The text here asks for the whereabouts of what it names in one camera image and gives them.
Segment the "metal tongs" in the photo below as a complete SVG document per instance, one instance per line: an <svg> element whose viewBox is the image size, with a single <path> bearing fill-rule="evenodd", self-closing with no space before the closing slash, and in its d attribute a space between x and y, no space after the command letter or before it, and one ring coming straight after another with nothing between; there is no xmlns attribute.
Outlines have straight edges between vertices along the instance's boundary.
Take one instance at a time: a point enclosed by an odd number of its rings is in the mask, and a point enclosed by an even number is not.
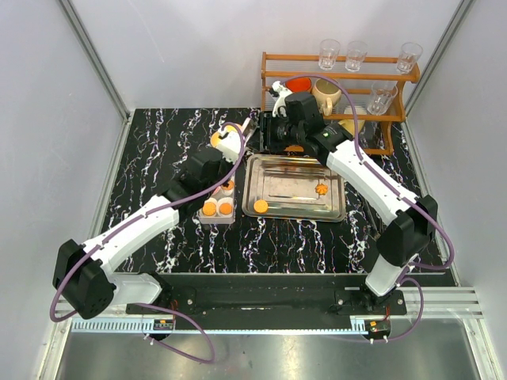
<svg viewBox="0 0 507 380"><path fill-rule="evenodd" d="M365 218L371 226L373 239L377 241L385 231L385 224L369 202L363 196L360 196L360 199L363 204Z"/></svg>

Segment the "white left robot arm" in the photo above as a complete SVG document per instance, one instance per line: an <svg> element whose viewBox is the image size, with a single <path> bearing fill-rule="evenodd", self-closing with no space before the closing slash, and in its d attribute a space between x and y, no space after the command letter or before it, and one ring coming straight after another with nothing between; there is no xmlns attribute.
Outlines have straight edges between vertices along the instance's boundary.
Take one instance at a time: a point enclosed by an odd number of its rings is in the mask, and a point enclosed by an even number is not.
<svg viewBox="0 0 507 380"><path fill-rule="evenodd" d="M201 209L241 163L243 148L207 147L190 156L178 175L137 212L101 235L81 244L70 239L57 253L50 306L52 321L63 321L56 305L64 298L71 316L89 320L112 305L143 303L153 313L165 312L171 294L150 273L117 273L135 251L166 230L172 230Z"/></svg>

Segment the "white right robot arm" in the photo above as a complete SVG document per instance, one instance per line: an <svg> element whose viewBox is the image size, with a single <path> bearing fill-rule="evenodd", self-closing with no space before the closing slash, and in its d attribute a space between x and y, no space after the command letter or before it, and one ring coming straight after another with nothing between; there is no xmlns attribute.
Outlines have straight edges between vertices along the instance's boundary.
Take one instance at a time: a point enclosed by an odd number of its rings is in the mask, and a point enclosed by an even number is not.
<svg viewBox="0 0 507 380"><path fill-rule="evenodd" d="M419 197L394 181L339 124L325 123L317 101L308 92L293 93L281 86L271 90L275 106L264 112L261 133L272 152L299 146L326 168L349 182L373 206L386 228L376 241L379 253L360 293L364 311L377 314L387 295L401 282L407 265L433 239L438 204Z"/></svg>

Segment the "white cookie box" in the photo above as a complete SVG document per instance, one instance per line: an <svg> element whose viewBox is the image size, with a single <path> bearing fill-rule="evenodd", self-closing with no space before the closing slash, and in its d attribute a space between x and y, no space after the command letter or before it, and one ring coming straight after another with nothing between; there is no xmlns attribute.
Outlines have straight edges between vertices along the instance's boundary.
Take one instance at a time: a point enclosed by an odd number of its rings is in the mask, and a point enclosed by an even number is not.
<svg viewBox="0 0 507 380"><path fill-rule="evenodd" d="M230 225L234 222L235 180L217 187L198 211L198 219L204 225Z"/></svg>

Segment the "orange sandwich cookie top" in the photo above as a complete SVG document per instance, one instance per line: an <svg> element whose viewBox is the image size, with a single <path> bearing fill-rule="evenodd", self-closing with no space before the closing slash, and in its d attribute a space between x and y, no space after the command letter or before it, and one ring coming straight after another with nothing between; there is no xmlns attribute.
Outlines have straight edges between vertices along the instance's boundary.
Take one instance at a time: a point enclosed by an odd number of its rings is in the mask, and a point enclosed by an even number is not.
<svg viewBox="0 0 507 380"><path fill-rule="evenodd" d="M217 212L217 206L215 203L213 202L206 202L202 209L201 209L201 212L202 212L202 215L206 216L206 217L212 217L216 214Z"/></svg>

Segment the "orange flower cookie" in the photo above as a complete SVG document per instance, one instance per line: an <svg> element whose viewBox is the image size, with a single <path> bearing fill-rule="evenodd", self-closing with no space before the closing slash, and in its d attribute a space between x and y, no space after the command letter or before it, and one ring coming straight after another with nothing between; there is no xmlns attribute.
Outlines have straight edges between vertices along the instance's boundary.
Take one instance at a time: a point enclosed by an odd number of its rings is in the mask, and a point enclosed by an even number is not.
<svg viewBox="0 0 507 380"><path fill-rule="evenodd" d="M329 188L326 184L317 184L314 188L315 192L320 196L324 196L329 191Z"/></svg>

